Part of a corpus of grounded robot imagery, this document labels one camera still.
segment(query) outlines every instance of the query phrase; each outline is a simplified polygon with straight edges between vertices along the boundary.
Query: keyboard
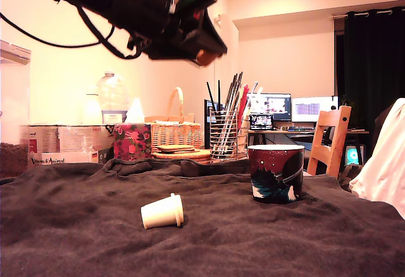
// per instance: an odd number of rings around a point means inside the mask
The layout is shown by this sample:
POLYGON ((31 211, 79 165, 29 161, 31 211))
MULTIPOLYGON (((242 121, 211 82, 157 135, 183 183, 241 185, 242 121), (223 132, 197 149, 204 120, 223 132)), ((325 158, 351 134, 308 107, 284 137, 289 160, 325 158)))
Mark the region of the keyboard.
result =
POLYGON ((289 132, 310 132, 314 131, 313 127, 298 127, 298 126, 290 126, 288 131, 289 132))

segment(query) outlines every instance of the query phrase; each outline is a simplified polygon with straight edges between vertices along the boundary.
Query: wire pen holder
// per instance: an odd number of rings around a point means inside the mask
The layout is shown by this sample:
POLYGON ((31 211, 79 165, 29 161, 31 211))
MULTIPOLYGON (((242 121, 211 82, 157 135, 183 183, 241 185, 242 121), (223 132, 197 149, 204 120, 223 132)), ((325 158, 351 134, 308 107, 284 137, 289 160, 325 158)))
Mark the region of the wire pen holder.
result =
POLYGON ((238 111, 213 111, 209 117, 211 162, 247 157, 247 120, 237 119, 238 111))

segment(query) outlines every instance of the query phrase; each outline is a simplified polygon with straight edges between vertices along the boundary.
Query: curtain rod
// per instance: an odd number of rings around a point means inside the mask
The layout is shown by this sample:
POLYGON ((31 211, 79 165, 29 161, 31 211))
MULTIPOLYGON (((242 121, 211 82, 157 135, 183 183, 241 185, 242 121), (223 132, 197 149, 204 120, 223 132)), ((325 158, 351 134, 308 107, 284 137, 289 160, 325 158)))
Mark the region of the curtain rod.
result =
MULTIPOLYGON (((392 14, 392 9, 377 11, 377 13, 389 13, 389 14, 392 14)), ((355 13, 354 15, 355 16, 368 16, 369 13, 355 13)), ((347 18, 347 15, 332 16, 333 20, 334 19, 341 19, 341 18, 347 18)))

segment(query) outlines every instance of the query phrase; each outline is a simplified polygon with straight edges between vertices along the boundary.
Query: chair backrest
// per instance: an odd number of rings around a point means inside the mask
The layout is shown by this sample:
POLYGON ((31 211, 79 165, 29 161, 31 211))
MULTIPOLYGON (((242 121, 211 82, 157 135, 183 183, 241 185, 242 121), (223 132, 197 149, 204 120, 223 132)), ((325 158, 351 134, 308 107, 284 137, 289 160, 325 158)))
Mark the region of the chair backrest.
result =
POLYGON ((350 106, 341 106, 339 110, 320 112, 307 168, 309 174, 316 174, 318 161, 321 161, 326 164, 329 176, 338 177, 351 109, 350 106), (323 131, 329 126, 335 127, 335 132, 332 146, 325 146, 322 145, 323 131))

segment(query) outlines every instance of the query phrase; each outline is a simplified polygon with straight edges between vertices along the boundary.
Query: overturned cup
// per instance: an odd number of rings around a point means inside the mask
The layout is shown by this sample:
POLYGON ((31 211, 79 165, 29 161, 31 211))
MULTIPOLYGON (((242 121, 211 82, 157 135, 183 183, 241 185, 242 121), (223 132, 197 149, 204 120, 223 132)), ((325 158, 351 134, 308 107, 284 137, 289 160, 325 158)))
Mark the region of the overturned cup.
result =
POLYGON ((142 206, 140 213, 145 230, 166 225, 180 226, 184 222, 182 199, 174 193, 170 197, 142 206))

